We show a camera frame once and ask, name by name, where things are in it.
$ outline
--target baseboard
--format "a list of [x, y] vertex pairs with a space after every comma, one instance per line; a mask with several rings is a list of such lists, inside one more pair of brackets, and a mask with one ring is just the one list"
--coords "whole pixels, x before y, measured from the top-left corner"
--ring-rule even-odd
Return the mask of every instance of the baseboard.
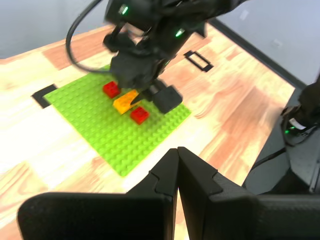
[[223, 24], [218, 19], [213, 18], [213, 19], [210, 19], [208, 22], [213, 27], [215, 27], [218, 31], [220, 31], [222, 34], [224, 34], [226, 37], [232, 40], [235, 44], [239, 45], [241, 48], [246, 50], [258, 61], [263, 63], [265, 66], [267, 66], [277, 75], [279, 75], [281, 78], [286, 80], [288, 83], [293, 85], [295, 88], [303, 89], [306, 86], [304, 82], [302, 82], [301, 80], [296, 78], [294, 75], [292, 75], [290, 72], [285, 70], [282, 66], [280, 66], [278, 63], [273, 61], [270, 57], [265, 55], [262, 51], [257, 49], [250, 42], [242, 38], [239, 34], [235, 33], [233, 30], [231, 30], [228, 26]]

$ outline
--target yellow lego brick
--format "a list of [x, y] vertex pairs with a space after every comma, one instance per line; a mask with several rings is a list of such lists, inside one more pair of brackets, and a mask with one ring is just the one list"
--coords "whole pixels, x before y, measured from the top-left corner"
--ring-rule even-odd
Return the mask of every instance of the yellow lego brick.
[[113, 106], [114, 108], [122, 115], [125, 112], [127, 112], [129, 109], [133, 108], [137, 104], [140, 103], [140, 101], [136, 102], [133, 105], [130, 105], [130, 103], [138, 96], [138, 92], [133, 89], [129, 92], [127, 92], [125, 95], [119, 97], [118, 99], [114, 100]]

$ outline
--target white wall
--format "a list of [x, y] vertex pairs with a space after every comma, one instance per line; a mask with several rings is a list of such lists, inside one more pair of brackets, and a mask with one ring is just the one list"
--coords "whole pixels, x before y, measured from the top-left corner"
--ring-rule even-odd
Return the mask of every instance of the white wall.
[[320, 71], [320, 0], [250, 0], [218, 18], [306, 84]]
[[[91, 1], [0, 0], [0, 59], [64, 39], [72, 22]], [[102, 26], [107, 3], [102, 1], [76, 33]]]

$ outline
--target wall outlet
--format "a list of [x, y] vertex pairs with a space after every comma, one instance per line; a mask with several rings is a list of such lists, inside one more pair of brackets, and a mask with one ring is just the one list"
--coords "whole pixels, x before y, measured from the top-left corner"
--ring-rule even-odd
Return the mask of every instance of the wall outlet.
[[249, 12], [248, 12], [247, 10], [243, 10], [242, 13], [240, 14], [240, 17], [239, 17], [239, 18], [240, 18], [242, 21], [244, 21], [244, 20], [247, 18], [248, 14], [249, 14]]
[[274, 39], [271, 41], [271, 46], [276, 48], [276, 49], [281, 49], [283, 46], [282, 41], [278, 40], [278, 39]]

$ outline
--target wooden floor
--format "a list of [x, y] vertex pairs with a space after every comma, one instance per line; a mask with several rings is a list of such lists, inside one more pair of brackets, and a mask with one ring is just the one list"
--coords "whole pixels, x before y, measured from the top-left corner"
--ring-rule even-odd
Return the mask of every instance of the wooden floor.
[[[111, 26], [74, 37], [82, 64], [102, 67]], [[214, 68], [201, 72], [184, 59], [198, 51]], [[64, 41], [0, 61], [0, 239], [21, 239], [16, 213], [24, 200], [47, 191], [124, 193], [169, 149], [185, 146], [227, 178], [241, 184], [294, 88], [223, 34], [193, 35], [161, 78], [174, 84], [192, 110], [189, 117], [128, 176], [122, 178], [49, 106], [31, 95], [64, 86], [85, 72], [71, 66]], [[175, 239], [188, 239], [178, 199]]]

